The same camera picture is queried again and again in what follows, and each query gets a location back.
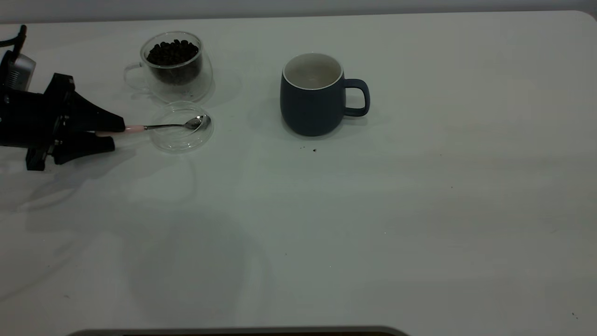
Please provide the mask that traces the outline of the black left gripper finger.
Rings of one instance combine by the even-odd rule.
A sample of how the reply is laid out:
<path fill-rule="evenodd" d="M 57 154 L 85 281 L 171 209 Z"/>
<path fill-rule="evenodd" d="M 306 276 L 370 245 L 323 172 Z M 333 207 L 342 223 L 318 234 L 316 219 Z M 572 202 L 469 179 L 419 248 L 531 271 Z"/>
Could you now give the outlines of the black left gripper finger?
<path fill-rule="evenodd" d="M 115 151 L 111 137 L 70 137 L 54 147 L 54 163 L 65 164 L 82 157 Z"/>
<path fill-rule="evenodd" d="M 106 111 L 77 92 L 73 93 L 67 104 L 65 129 L 77 132 L 123 132 L 125 122 L 122 117 Z"/>

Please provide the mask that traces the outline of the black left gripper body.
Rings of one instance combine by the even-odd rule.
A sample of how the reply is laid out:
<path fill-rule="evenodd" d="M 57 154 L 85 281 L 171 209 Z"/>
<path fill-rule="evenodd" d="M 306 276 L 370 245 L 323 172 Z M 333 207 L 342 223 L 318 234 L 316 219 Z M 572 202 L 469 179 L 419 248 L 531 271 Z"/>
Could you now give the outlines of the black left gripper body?
<path fill-rule="evenodd" d="M 74 93 L 73 77 L 64 74 L 54 74 L 43 94 L 1 87 L 0 144 L 27 149 L 27 170 L 43 171 L 47 156 L 68 138 Z"/>

